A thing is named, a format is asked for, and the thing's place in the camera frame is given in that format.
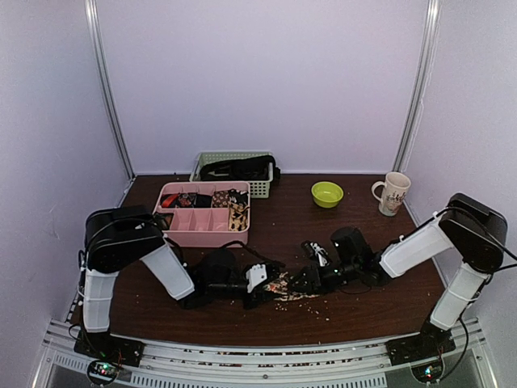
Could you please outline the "floral paisley tie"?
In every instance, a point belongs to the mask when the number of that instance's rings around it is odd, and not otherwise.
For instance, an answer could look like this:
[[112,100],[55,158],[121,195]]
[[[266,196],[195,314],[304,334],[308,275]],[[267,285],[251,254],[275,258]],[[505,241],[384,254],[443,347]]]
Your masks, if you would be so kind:
[[318,294],[299,293],[288,289],[290,276],[287,272],[282,272],[280,276],[263,286],[263,290],[272,293],[273,299],[279,302],[294,302],[303,299],[318,297]]

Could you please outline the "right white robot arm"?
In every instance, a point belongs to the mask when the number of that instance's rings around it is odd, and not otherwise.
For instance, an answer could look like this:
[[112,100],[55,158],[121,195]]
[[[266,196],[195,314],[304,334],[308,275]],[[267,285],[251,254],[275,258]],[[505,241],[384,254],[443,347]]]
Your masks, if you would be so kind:
[[507,231],[507,220],[500,212],[457,193],[444,209],[380,251],[374,251],[355,227],[343,227],[331,235],[336,263],[330,262],[319,244],[304,242],[313,263],[295,275],[288,287],[297,293],[323,294],[352,280],[382,286],[429,259],[454,251],[461,258],[460,266],[420,332],[411,338],[414,350],[429,357],[450,340],[454,324],[502,266]]

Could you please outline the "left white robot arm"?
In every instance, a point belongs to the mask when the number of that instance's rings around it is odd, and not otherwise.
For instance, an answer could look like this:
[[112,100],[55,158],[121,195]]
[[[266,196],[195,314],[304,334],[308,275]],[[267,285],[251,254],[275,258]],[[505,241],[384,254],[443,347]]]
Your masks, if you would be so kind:
[[247,309],[268,302],[273,296],[264,287],[277,279],[285,266],[233,240],[189,267],[180,245],[142,206],[93,212],[86,219],[84,245],[79,253],[81,335],[99,359],[123,348],[110,334],[111,300],[118,275],[135,262],[142,262],[185,310],[222,298],[239,297]]

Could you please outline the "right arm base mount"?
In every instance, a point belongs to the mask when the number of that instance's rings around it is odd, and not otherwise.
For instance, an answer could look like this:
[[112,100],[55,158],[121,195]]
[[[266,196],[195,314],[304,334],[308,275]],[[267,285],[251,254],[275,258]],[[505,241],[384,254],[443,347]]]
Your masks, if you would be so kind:
[[391,365],[403,365],[427,358],[438,357],[456,349],[450,330],[432,327],[416,335],[391,339],[385,343]]

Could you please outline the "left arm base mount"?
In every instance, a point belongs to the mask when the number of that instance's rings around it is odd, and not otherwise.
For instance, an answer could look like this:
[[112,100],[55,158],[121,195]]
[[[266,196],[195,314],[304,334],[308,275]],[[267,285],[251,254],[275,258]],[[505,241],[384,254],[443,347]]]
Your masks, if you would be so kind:
[[123,339],[113,336],[90,336],[78,339],[74,351],[101,361],[109,361],[117,365],[138,367],[145,345],[134,339]]

